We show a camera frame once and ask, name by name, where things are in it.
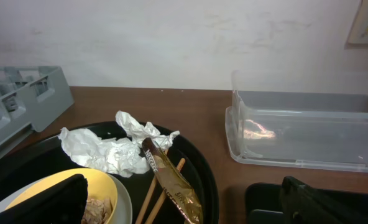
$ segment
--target tissue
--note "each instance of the tissue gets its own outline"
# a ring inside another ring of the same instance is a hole
[[[59,135],[61,147],[70,159],[84,167],[98,169],[103,172],[130,177],[132,174],[143,174],[149,170],[146,158],[141,157],[140,147],[145,138],[150,137],[162,149],[168,149],[173,139],[180,134],[175,131],[169,136],[160,135],[152,123],[145,127],[130,114],[118,111],[116,122],[131,137],[122,139],[101,139],[89,129],[69,131],[62,128]]]

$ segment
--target gray plastic basket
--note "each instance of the gray plastic basket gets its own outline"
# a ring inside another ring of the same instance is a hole
[[[0,157],[72,104],[60,67],[0,67]]]

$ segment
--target wooden table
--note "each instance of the wooden table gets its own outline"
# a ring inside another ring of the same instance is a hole
[[[179,130],[205,156],[216,179],[220,223],[245,223],[245,189],[253,183],[280,184],[291,175],[312,187],[368,193],[368,174],[240,164],[229,155],[224,130],[231,91],[71,87],[75,104],[45,131],[29,136],[16,151],[34,141],[75,128],[115,120],[118,110],[139,121]]]

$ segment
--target food wrapper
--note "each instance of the food wrapper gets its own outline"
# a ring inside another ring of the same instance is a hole
[[[151,138],[142,142],[142,150],[166,195],[177,206],[187,223],[202,224],[202,206],[194,189],[177,171],[163,151]]]

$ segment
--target black round tray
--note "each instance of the black round tray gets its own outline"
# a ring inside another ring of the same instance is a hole
[[[171,130],[166,128],[156,125],[155,127],[162,134],[169,135],[171,133]],[[90,124],[79,128],[88,128],[103,139],[126,137],[124,130],[115,121]],[[61,141],[57,136],[45,138],[0,160],[0,201],[16,190],[43,177],[80,167],[62,151]],[[204,223],[218,223],[219,199],[217,187],[213,173],[202,154],[183,136],[177,136],[173,141],[173,146],[169,149],[168,157],[175,165],[178,164],[181,158],[185,158],[186,162],[181,173],[192,185],[202,203]],[[149,170],[145,174],[134,174],[130,178],[114,176],[125,185],[129,192],[133,206],[132,222],[134,223],[154,173]],[[144,221],[161,192],[162,188],[158,185],[152,195]],[[166,199],[154,223],[184,223],[184,218],[176,206],[169,199]]]

